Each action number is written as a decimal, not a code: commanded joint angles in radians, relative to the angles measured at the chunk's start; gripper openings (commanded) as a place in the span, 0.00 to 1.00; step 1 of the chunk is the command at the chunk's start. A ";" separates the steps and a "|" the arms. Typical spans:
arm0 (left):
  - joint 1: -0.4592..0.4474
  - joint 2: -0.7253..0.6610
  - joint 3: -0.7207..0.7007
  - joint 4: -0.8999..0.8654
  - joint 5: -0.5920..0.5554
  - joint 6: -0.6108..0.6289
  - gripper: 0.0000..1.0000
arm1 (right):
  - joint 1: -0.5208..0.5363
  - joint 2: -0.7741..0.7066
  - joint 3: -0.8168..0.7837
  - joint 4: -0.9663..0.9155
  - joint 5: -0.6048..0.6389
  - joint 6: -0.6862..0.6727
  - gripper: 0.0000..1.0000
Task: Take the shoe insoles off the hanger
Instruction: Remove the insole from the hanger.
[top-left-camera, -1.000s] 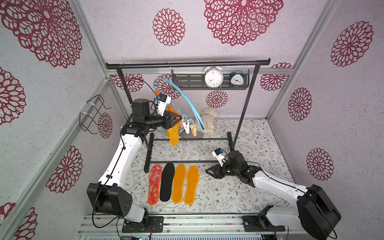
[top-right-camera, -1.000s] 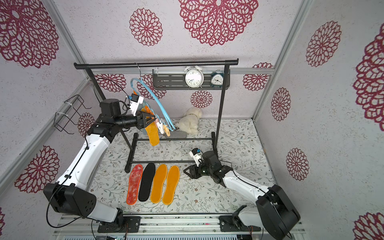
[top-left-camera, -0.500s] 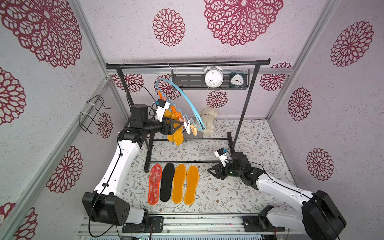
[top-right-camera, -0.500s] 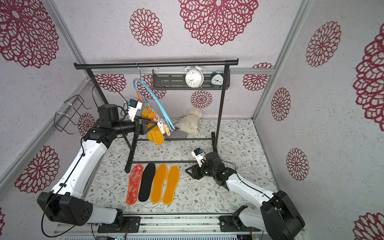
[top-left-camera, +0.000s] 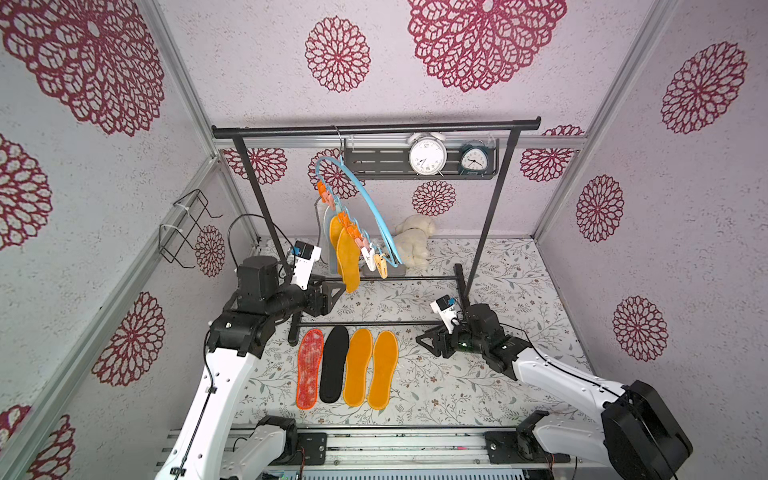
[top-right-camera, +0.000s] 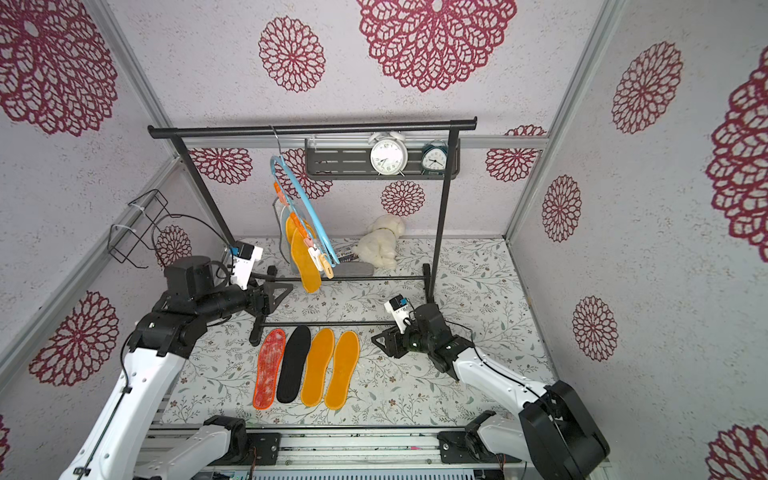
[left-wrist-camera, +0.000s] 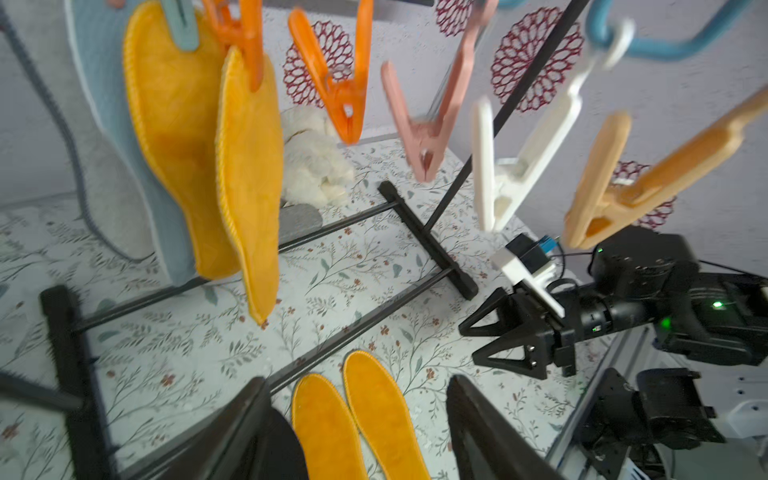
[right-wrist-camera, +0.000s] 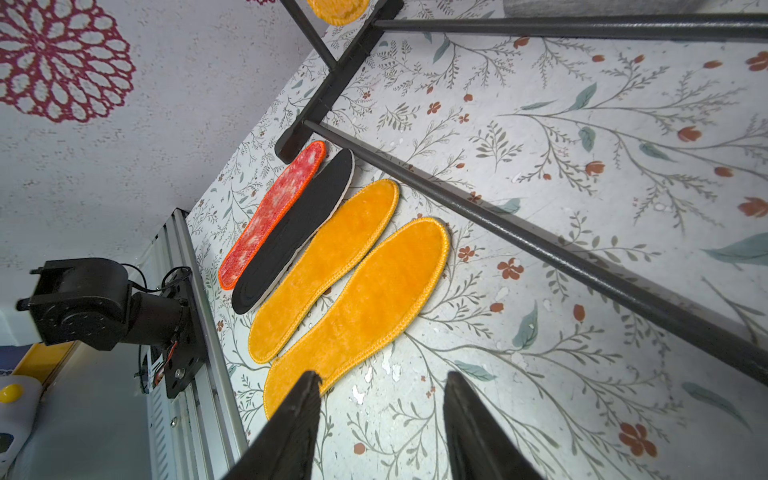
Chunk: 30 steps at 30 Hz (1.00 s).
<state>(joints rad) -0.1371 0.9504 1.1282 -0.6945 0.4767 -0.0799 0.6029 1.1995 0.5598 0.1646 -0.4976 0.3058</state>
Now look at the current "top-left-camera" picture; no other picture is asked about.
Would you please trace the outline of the red gel insole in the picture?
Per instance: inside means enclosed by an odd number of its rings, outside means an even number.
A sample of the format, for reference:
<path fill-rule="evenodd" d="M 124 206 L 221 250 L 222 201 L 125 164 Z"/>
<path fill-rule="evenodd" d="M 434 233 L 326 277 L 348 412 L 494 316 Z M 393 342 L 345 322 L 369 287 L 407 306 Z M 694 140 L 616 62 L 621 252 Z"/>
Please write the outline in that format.
<path fill-rule="evenodd" d="M 309 330 L 304 335 L 298 350 L 296 406 L 300 410 L 310 410 L 317 402 L 323 350 L 323 332 L 319 329 Z"/>

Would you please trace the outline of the blue round clip hanger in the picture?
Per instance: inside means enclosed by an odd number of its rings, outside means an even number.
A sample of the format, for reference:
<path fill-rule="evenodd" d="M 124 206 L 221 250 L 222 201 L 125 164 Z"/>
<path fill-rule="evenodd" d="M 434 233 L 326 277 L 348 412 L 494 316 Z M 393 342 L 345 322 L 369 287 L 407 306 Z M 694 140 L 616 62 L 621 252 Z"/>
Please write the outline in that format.
<path fill-rule="evenodd" d="M 375 220 L 382 246 L 371 239 L 369 232 L 359 223 L 358 219 L 344 205 L 343 198 L 333 189 L 333 184 L 326 177 L 337 169 L 364 200 L 369 212 Z M 369 271 L 375 271 L 381 280 L 388 280 L 389 267 L 402 266 L 402 259 L 395 245 L 394 237 L 384 218 L 367 192 L 364 184 L 344 164 L 344 157 L 320 155 L 315 159 L 314 175 L 316 191 L 320 200 L 333 212 L 334 217 L 342 226 L 343 231 L 354 241 L 358 250 L 358 258 L 362 259 Z"/>

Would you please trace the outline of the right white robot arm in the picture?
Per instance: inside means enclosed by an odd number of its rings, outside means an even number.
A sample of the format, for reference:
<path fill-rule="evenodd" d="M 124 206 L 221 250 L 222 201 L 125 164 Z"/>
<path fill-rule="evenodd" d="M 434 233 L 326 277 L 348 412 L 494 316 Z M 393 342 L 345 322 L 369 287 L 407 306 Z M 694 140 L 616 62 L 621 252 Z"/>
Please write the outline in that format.
<path fill-rule="evenodd" d="M 546 411 L 517 428 L 524 455 L 579 457 L 610 466 L 623 479 L 674 479 L 693 446 L 659 393 L 648 383 L 629 385 L 590 375 L 536 347 L 523 330 L 512 334 L 487 304 L 459 311 L 453 299 L 432 303 L 440 324 L 417 336 L 432 355 L 480 355 L 487 366 L 513 381 L 542 389 L 588 416 L 571 421 Z"/>

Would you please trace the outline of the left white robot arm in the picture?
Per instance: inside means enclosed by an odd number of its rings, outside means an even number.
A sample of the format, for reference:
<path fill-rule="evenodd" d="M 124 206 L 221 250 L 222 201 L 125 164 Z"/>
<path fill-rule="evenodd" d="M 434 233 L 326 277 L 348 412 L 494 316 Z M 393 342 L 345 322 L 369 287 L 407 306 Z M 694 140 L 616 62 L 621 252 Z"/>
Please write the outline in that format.
<path fill-rule="evenodd" d="M 341 284 L 313 272 L 320 248 L 293 254 L 293 270 L 285 280 L 271 256 L 251 256 L 237 267 L 237 288 L 209 326 L 199 386 L 157 478 L 257 479 L 271 464 L 296 457 L 298 431 L 286 417 L 266 417 L 245 442 L 226 449 L 235 408 L 278 322 L 303 314 L 324 316 L 342 294 Z"/>

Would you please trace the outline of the black insole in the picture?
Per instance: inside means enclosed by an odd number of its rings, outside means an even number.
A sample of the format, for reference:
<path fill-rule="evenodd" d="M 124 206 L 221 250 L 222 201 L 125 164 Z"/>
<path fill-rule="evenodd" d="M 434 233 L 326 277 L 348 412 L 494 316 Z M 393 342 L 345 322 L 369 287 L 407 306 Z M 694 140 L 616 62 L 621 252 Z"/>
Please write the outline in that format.
<path fill-rule="evenodd" d="M 341 396 L 349 342 L 349 332 L 344 326 L 335 326 L 325 341 L 319 386 L 319 399 L 323 403 L 335 403 Z"/>

